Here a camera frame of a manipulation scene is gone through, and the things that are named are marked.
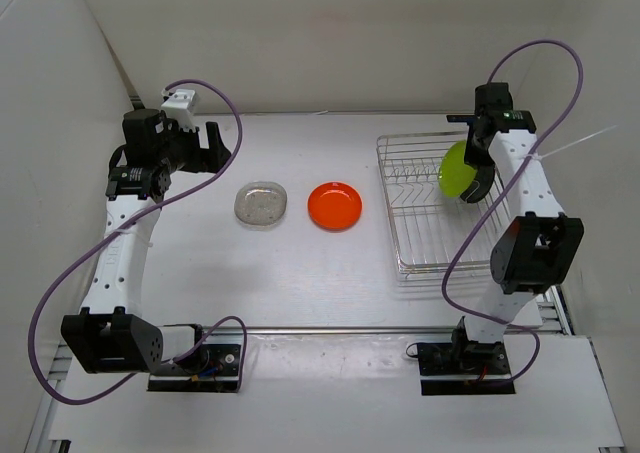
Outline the smoky grey glass plate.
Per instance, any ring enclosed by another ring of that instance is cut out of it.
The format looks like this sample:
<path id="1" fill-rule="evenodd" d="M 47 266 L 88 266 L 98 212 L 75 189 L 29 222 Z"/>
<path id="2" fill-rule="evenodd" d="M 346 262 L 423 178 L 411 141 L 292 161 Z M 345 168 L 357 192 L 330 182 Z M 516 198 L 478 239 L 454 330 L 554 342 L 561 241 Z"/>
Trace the smoky grey glass plate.
<path id="1" fill-rule="evenodd" d="M 246 227 L 271 229 L 284 218 L 287 205 L 287 192 L 279 183 L 250 182 L 236 193 L 234 214 Z"/>

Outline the black plastic plate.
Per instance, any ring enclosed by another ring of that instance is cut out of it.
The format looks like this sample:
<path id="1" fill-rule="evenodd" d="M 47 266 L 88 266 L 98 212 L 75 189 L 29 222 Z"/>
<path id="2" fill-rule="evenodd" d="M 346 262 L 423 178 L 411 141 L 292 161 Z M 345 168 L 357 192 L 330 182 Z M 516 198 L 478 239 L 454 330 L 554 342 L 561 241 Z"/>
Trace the black plastic plate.
<path id="1" fill-rule="evenodd" d="M 468 204 L 480 202 L 490 192 L 494 179 L 495 166 L 481 166 L 476 171 L 470 186 L 460 194 L 459 198 Z"/>

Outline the lime green plastic plate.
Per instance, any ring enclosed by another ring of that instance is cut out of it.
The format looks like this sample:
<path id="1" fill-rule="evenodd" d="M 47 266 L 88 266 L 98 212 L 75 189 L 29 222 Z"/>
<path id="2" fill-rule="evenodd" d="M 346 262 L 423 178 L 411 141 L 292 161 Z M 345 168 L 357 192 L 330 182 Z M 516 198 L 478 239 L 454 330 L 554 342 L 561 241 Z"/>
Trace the lime green plastic plate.
<path id="1" fill-rule="evenodd" d="M 453 144 L 440 163 L 438 184 L 441 192 L 449 198 L 457 197 L 473 184 L 477 170 L 465 163 L 466 141 Z"/>

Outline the orange plastic plate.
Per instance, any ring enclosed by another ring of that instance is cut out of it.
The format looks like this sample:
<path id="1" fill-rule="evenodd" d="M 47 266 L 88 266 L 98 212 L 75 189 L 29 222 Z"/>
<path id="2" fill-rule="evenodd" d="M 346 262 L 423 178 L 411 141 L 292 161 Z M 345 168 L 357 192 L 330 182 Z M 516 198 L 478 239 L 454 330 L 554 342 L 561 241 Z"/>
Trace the orange plastic plate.
<path id="1" fill-rule="evenodd" d="M 316 226 L 338 232 L 347 230 L 358 222 L 363 201 L 352 186 L 342 182 L 328 182 L 317 186 L 310 193 L 307 210 Z"/>

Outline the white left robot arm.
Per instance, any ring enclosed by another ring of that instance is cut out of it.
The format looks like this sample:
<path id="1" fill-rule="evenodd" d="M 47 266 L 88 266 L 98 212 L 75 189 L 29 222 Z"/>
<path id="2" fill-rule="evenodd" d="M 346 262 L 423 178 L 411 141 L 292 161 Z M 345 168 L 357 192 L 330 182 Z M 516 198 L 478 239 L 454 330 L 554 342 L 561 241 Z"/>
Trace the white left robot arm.
<path id="1" fill-rule="evenodd" d="M 109 163 L 106 188 L 108 245 L 79 313 L 62 320 L 62 337 L 91 374 L 153 372 L 161 364 L 161 329 L 142 315 L 142 280 L 153 229 L 176 171 L 217 173 L 231 157 L 217 123 L 182 126 L 157 109 L 126 113 L 125 142 Z"/>

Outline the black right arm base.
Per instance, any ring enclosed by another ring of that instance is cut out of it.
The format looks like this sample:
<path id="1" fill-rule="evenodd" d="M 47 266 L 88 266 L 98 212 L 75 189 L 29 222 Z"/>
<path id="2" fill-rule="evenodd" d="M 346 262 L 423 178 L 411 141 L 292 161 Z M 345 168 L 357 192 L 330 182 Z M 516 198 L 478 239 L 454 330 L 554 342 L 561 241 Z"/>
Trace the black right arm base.
<path id="1" fill-rule="evenodd" d="M 491 353 L 457 355 L 452 343 L 410 343 L 422 396 L 496 396 L 516 393 L 503 344 Z"/>

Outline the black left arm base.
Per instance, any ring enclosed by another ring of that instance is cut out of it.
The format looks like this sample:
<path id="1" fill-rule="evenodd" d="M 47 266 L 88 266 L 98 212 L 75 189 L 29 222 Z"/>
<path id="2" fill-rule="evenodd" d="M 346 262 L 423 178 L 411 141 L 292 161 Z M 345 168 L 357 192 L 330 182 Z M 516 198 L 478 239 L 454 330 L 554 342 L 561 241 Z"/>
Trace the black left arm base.
<path id="1" fill-rule="evenodd" d="M 150 374 L 147 391 L 238 393 L 244 353 L 241 344 L 203 344 L 186 360 L 164 365 Z"/>

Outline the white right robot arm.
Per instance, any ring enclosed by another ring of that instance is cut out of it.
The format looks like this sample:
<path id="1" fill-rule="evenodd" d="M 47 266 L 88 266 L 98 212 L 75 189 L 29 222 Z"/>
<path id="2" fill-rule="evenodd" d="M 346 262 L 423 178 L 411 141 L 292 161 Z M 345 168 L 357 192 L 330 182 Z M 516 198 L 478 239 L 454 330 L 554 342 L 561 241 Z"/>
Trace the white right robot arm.
<path id="1" fill-rule="evenodd" d="M 582 221 L 566 215 L 533 160 L 536 126 L 530 112 L 514 109 L 508 85 L 477 87 L 474 115 L 464 162 L 476 176 L 460 197 L 476 203 L 501 179 L 513 218 L 492 249 L 491 283 L 452 336 L 449 360 L 464 373 L 497 353 L 507 325 L 536 295 L 564 281 L 584 235 Z"/>

